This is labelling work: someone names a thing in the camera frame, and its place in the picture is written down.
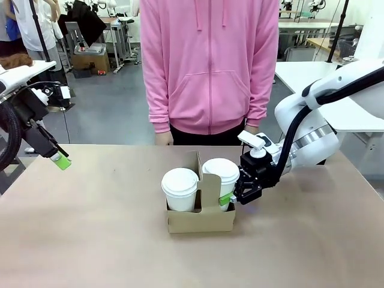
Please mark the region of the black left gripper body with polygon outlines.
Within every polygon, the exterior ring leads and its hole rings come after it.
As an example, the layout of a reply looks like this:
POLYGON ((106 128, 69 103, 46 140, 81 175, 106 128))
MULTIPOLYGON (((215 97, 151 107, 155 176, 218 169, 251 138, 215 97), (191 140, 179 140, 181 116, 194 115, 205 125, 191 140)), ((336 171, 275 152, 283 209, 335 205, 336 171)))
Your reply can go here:
POLYGON ((22 139, 44 158, 51 158, 59 152, 57 141, 46 130, 43 121, 22 121, 22 139))

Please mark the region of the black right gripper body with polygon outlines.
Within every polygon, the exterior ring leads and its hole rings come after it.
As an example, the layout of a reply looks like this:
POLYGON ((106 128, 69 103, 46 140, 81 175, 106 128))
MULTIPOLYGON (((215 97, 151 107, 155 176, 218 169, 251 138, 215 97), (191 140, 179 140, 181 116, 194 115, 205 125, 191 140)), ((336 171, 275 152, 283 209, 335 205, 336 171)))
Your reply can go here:
POLYGON ((240 156, 240 180, 245 188, 261 186, 270 188, 272 172, 272 156, 269 153, 262 158, 254 158, 250 152, 240 156))

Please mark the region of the person's right hand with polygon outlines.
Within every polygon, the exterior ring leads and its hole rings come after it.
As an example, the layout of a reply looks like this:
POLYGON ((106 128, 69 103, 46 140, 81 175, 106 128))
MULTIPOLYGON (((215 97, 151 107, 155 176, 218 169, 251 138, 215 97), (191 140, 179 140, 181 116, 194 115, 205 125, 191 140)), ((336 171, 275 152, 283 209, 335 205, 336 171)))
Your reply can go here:
POLYGON ((173 136, 170 131, 155 134, 155 144, 159 146, 173 145, 173 136))

